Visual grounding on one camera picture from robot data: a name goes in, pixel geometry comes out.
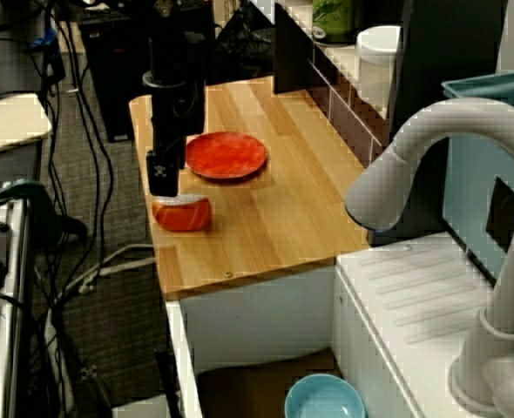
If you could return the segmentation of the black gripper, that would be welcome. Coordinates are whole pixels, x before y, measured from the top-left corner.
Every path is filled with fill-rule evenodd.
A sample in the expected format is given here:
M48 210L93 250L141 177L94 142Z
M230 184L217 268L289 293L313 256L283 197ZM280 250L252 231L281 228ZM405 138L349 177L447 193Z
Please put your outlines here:
M176 197L179 170L186 164L186 138L204 130L205 83L156 83L151 94L153 151L146 154L149 190L153 196Z

